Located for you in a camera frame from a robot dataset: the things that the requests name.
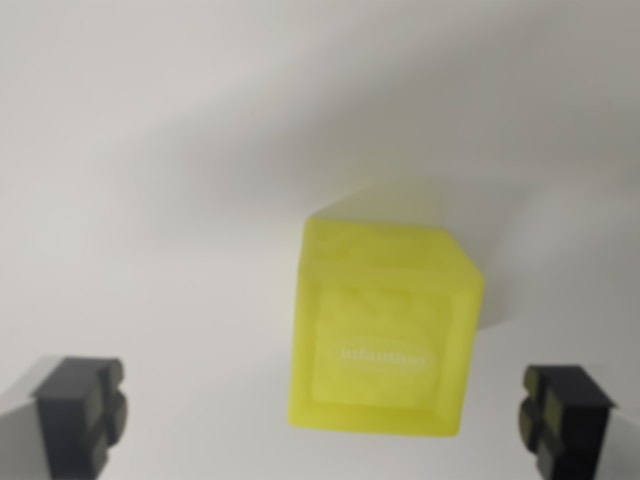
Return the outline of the black silver gripper left finger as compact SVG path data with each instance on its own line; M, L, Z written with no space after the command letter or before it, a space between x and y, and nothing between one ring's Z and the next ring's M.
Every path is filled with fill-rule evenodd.
M117 358L50 355L1 392L3 479L97 479L126 429Z

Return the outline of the black silver gripper right finger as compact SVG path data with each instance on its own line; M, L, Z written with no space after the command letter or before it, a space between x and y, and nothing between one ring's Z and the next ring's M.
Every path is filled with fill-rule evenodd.
M519 434L543 479L639 477L639 379L603 366L529 365Z

